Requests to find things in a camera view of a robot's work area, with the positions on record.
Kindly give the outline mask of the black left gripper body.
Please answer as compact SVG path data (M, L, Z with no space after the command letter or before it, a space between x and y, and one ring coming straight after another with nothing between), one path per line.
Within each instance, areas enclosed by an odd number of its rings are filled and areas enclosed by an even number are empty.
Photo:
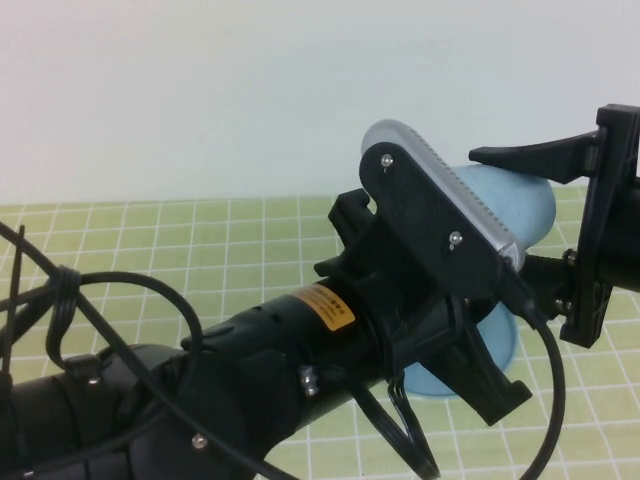
M368 315L387 380L398 377L415 394L456 395L487 425L497 423L532 396L506 377L481 334L497 326L513 339L513 315L493 297L470 301L445 291L369 201L362 189L337 197L328 218L344 250L317 264L317 273L337 281Z

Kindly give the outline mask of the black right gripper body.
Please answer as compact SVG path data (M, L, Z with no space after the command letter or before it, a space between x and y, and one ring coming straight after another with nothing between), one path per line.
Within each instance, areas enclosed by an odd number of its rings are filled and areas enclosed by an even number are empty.
M591 347L612 290L639 291L639 108L598 109L599 163L589 180L577 247L565 252L561 339Z

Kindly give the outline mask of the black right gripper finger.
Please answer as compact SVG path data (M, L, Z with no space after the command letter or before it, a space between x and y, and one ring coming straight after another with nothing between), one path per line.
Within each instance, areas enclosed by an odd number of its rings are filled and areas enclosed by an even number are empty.
M568 321L575 313L576 253L561 258L526 256L523 278L532 290L537 306L549 319L562 315Z
M517 147L479 147L473 162L557 183L592 177L599 166L601 131Z

